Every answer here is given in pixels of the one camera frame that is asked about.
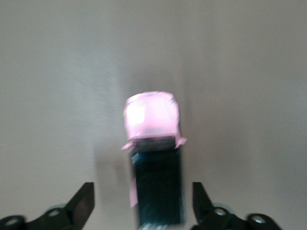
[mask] white surface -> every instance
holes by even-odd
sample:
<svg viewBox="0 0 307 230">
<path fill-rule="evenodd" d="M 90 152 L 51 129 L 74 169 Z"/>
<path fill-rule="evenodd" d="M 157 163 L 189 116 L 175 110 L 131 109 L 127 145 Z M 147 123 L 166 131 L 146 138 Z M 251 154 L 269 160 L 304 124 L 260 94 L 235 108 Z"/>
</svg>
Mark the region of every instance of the white surface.
<svg viewBox="0 0 307 230">
<path fill-rule="evenodd" d="M 85 230 L 135 229 L 125 100 L 175 95 L 191 183 L 243 218 L 307 229 L 307 2 L 0 1 L 0 218 L 86 181 Z"/>
</svg>

